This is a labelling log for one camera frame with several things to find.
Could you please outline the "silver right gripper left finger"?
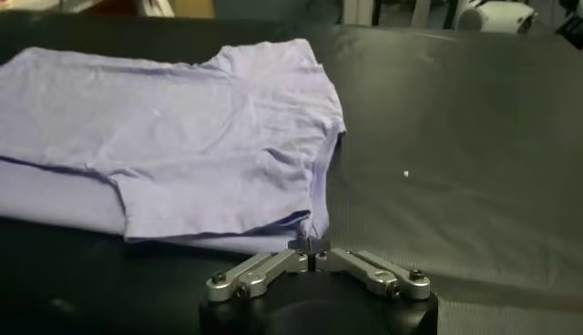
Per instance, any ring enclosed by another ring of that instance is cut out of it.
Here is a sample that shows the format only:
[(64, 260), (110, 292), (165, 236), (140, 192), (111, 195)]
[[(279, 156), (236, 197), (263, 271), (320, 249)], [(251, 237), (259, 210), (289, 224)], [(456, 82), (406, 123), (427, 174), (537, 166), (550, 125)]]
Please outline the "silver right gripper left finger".
[(277, 253), (258, 253), (226, 271), (216, 272), (206, 281), (210, 302), (225, 302), (264, 295), (274, 280), (284, 274), (299, 274), (311, 268), (315, 238), (295, 239)]

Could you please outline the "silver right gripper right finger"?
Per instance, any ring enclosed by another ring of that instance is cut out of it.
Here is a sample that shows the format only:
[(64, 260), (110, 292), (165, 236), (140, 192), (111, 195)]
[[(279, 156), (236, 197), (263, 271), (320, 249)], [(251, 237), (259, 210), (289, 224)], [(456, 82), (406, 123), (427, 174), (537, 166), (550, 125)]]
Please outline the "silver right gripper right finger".
[(431, 295), (431, 281), (420, 269), (402, 268), (369, 251), (332, 248), (327, 240), (313, 239), (312, 254), (318, 271), (349, 275), (377, 296), (427, 300)]

